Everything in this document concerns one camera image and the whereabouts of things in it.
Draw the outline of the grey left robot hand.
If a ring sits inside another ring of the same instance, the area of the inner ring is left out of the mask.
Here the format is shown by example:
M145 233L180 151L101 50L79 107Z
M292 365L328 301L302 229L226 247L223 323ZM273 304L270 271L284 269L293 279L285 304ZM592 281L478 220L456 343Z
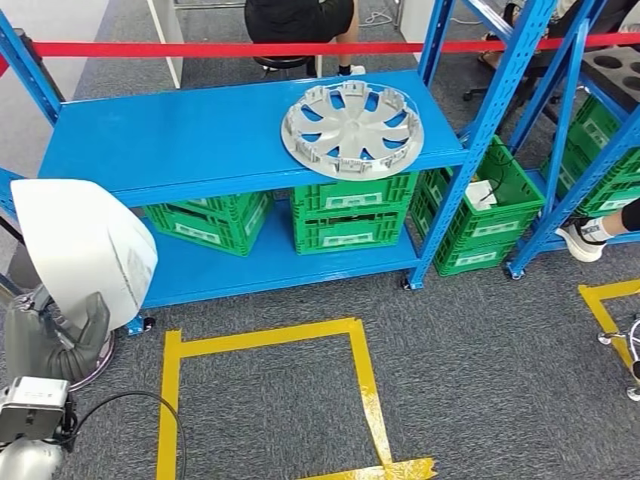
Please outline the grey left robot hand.
M110 312L99 292L85 300L87 322L69 346L63 342L56 322L36 307L35 292L14 298L4 320L5 356L8 378L30 376L86 383L99 370Z

